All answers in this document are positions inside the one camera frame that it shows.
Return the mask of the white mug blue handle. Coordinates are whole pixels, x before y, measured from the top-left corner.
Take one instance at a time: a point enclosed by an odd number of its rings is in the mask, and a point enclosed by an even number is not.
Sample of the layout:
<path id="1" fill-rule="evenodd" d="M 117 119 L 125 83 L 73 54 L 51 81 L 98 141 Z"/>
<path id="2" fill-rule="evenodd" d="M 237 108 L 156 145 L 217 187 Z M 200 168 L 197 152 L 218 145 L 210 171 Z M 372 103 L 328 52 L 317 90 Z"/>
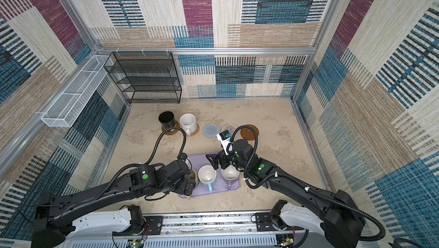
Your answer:
<path id="1" fill-rule="evenodd" d="M 209 194 L 213 193 L 213 184 L 216 180 L 217 172 L 213 166 L 205 165 L 198 171 L 198 179 L 201 184 L 206 187 Z"/>

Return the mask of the white mug lilac handle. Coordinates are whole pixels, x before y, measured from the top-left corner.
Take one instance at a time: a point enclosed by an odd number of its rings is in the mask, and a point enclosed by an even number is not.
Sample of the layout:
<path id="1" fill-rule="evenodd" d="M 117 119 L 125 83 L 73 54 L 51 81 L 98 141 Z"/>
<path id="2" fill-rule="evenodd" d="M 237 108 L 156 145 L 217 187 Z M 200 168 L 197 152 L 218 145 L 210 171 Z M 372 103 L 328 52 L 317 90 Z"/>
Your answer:
<path id="1" fill-rule="evenodd" d="M 233 166 L 228 166 L 226 169 L 222 169 L 221 174 L 226 180 L 228 190 L 232 189 L 232 185 L 240 177 L 240 172 Z"/>

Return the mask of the blue woven round coaster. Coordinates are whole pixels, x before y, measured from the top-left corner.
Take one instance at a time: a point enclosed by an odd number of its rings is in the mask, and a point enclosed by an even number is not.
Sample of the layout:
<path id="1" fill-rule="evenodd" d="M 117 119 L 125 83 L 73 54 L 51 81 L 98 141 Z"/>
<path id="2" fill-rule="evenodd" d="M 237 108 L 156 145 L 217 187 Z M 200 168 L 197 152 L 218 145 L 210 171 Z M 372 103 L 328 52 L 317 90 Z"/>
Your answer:
<path id="1" fill-rule="evenodd" d="M 207 124 L 202 129 L 202 133 L 206 138 L 216 138 L 217 134 L 219 134 L 220 132 L 221 128 L 214 123 Z"/>

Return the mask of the rattan woven round coaster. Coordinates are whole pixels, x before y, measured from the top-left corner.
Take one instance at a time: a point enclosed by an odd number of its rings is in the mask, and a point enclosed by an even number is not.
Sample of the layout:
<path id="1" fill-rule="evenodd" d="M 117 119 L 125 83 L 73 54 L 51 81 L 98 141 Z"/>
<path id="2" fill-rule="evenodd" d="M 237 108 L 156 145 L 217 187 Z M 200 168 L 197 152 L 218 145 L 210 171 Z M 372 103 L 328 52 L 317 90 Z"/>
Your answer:
<path id="1" fill-rule="evenodd" d="M 194 137 L 196 136 L 200 131 L 200 126 L 199 124 L 197 124 L 196 130 L 194 132 L 192 132 L 190 135 L 187 135 L 188 137 Z"/>

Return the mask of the multicolour woven round coaster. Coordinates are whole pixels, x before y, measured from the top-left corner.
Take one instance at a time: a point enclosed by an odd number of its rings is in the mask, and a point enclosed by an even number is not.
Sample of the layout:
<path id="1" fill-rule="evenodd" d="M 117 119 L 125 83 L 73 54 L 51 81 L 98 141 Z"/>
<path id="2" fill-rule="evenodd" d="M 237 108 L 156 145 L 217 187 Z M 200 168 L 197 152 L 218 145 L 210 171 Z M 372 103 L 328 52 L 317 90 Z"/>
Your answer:
<path id="1" fill-rule="evenodd" d="M 226 123 L 222 127 L 222 131 L 227 130 L 230 134 L 233 134 L 237 128 L 238 128 L 238 126 L 235 123 Z"/>

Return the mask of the brown wooden coaster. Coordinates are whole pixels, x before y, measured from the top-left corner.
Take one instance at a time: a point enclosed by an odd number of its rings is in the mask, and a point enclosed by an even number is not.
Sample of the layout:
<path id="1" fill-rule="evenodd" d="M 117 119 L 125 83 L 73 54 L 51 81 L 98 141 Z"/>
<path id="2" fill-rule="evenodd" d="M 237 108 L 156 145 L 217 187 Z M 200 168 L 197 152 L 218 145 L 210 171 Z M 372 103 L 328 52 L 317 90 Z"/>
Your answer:
<path id="1" fill-rule="evenodd" d="M 255 125 L 248 124 L 248 127 L 252 128 L 254 130 L 254 132 L 257 134 L 257 136 L 259 136 L 259 130 Z M 240 131 L 240 135 L 243 139 L 245 139 L 247 141 L 255 140 L 254 133 L 248 128 L 242 128 Z"/>
<path id="2" fill-rule="evenodd" d="M 175 121 L 175 127 L 179 128 L 179 122 L 178 121 Z M 164 131 L 167 136 L 172 136 L 172 135 L 174 135 L 174 134 L 176 134 L 178 132 L 177 129 L 166 130 L 164 126 L 161 126 L 161 130 Z"/>

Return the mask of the white speckled mug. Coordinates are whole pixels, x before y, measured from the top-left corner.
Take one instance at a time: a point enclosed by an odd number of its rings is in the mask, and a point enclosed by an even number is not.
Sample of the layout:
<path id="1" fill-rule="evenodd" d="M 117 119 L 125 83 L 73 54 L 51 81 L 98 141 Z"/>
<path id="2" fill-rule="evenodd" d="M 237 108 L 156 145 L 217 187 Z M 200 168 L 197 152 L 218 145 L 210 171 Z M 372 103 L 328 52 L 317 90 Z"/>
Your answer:
<path id="1" fill-rule="evenodd" d="M 197 120 L 193 114 L 187 113 L 182 115 L 179 123 L 188 136 L 194 134 L 197 130 Z"/>

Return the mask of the black mug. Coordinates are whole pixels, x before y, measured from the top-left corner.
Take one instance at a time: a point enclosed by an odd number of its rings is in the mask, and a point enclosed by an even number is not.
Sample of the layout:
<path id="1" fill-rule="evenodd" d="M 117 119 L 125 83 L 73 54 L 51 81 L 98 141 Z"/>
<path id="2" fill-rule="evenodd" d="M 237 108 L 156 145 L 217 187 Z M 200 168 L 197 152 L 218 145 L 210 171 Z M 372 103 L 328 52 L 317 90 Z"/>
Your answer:
<path id="1" fill-rule="evenodd" d="M 162 126 L 162 131 L 165 131 L 167 129 L 170 129 L 170 128 L 173 128 L 176 126 L 176 120 L 174 117 L 174 113 L 171 111 L 162 112 L 159 115 L 158 120 Z"/>

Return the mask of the beige mug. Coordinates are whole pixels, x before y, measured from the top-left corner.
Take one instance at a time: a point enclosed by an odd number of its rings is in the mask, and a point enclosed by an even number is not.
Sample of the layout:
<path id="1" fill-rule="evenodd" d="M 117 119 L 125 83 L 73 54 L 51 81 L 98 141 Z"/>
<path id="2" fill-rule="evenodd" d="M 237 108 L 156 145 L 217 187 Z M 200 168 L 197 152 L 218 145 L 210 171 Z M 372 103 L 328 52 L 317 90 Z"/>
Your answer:
<path id="1" fill-rule="evenodd" d="M 197 172 L 195 170 L 191 170 L 190 171 L 190 179 L 193 179 L 194 181 L 194 188 L 196 188 L 199 184 L 199 179 L 198 179 L 198 175 Z"/>

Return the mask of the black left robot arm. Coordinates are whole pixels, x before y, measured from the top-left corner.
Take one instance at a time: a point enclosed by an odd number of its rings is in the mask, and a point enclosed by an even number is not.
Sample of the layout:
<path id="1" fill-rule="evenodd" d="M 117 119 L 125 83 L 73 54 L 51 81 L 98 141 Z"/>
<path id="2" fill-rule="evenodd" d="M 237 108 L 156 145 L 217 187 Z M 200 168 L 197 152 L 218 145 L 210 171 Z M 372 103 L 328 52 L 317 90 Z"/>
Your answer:
<path id="1" fill-rule="evenodd" d="M 180 151 L 177 159 L 167 165 L 153 164 L 152 158 L 141 164 L 130 163 L 117 171 L 109 182 L 82 192 L 62 196 L 42 194 L 37 200 L 31 246 L 56 247 L 75 231 L 75 220 L 118 202 L 157 193 L 190 196 L 195 179 L 182 159 L 183 154 Z"/>

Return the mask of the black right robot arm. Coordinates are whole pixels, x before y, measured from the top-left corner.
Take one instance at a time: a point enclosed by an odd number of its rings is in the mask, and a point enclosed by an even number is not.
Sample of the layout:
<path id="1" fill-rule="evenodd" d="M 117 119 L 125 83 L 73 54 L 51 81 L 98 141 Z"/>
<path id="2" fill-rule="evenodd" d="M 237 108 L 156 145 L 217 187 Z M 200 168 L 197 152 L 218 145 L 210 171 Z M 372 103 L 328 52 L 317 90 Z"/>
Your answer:
<path id="1" fill-rule="evenodd" d="M 243 173 L 249 188 L 263 186 L 298 202 L 318 218 L 300 226 L 319 232 L 335 248 L 354 248 L 360 241 L 375 242 L 385 237 L 384 225 L 360 210 L 348 193 L 319 189 L 288 174 L 275 163 L 257 155 L 257 140 L 250 145 L 245 139 L 235 140 L 235 136 L 227 130 L 218 134 L 222 150 L 206 155 L 214 169 L 232 166 Z"/>

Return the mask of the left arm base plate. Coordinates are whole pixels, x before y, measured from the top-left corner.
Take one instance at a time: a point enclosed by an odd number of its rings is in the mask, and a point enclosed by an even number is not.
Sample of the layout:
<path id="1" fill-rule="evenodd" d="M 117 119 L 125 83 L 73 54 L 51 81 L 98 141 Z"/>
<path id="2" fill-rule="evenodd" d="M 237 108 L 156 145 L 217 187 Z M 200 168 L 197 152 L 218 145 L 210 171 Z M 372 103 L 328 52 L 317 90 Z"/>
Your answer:
<path id="1" fill-rule="evenodd" d="M 163 216 L 144 216 L 144 224 L 141 226 L 140 236 L 160 235 L 163 225 Z"/>

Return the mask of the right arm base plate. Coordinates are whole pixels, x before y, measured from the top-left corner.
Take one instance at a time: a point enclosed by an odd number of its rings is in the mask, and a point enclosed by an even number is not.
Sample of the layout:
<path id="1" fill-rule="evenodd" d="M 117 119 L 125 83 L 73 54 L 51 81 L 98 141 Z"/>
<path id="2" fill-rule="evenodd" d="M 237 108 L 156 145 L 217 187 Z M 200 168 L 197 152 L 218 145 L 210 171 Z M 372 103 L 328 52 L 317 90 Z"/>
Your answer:
<path id="1" fill-rule="evenodd" d="M 252 214 L 250 220 L 256 225 L 258 232 L 292 232 L 293 230 L 305 231 L 302 227 L 286 227 L 279 229 L 273 222 L 269 212 Z"/>

